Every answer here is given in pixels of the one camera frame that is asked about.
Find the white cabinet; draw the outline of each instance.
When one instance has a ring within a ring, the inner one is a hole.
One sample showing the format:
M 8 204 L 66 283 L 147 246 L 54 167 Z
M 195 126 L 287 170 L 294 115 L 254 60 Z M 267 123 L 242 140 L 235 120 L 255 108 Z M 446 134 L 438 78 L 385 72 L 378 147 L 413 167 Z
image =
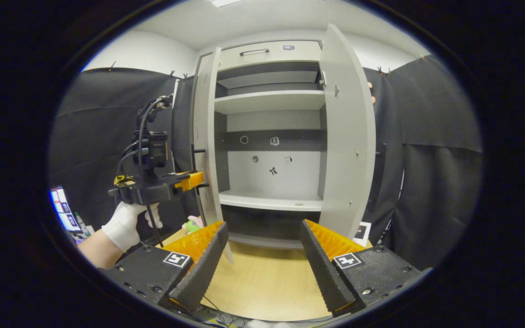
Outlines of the white cabinet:
M 249 52 L 261 48 L 269 51 Z M 329 25 L 323 49 L 275 41 L 203 56 L 194 148 L 206 150 L 196 154 L 210 185 L 200 189 L 206 222 L 227 220 L 231 239 L 298 247 L 302 218 L 352 238 L 376 151 L 371 95 L 354 50 Z

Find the wooden table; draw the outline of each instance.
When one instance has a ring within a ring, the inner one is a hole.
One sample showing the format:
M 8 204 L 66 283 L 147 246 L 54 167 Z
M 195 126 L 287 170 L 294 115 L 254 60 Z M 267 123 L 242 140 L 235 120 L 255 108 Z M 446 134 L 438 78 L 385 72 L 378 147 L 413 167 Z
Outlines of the wooden table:
M 163 245 L 183 236 L 185 232 L 180 230 Z M 254 247 L 232 241 L 230 245 L 234 264 L 221 256 L 206 291 L 206 297 L 221 311 L 269 321 L 331 315 L 303 250 Z M 205 298 L 201 303 L 215 308 Z

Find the white ceiling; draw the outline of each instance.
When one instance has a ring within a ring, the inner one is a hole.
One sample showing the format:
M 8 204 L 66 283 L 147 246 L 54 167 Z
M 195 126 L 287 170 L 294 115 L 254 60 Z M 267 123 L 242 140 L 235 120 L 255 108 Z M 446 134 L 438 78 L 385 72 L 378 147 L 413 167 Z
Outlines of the white ceiling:
M 404 52 L 423 51 L 387 21 L 343 0 L 242 0 L 218 8 L 210 0 L 186 0 L 134 27 L 200 50 L 223 40 L 289 29 L 324 31 L 335 24 L 346 34 L 369 37 Z

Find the monitor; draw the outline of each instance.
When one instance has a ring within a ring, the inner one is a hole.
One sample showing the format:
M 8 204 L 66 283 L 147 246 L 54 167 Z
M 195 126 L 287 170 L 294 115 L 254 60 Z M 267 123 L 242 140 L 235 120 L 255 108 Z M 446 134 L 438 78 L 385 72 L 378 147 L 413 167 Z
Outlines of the monitor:
M 75 215 L 71 212 L 70 207 L 68 206 L 68 201 L 64 194 L 64 188 L 62 188 L 61 185 L 54 187 L 50 191 L 50 195 L 52 203 L 56 208 L 56 212 L 58 213 L 58 217 L 64 225 L 64 228 L 68 231 L 82 232 Z

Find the hand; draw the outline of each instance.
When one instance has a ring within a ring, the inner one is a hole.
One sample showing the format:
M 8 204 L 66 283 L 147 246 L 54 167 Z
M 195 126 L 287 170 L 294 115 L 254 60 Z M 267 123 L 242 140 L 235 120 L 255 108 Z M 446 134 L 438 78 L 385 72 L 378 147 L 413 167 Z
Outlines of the hand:
M 159 213 L 157 211 L 158 204 L 150 206 L 151 212 L 154 216 L 155 224 L 158 228 L 163 228 L 162 222 L 159 220 Z M 113 217 L 109 222 L 102 226 L 102 230 L 107 237 L 117 246 L 121 251 L 125 252 L 127 249 L 136 245 L 139 241 L 139 233 L 137 233 L 137 216 L 147 210 L 147 207 L 139 204 L 119 203 L 115 210 Z M 149 213 L 145 213 L 145 218 L 149 226 L 152 226 Z

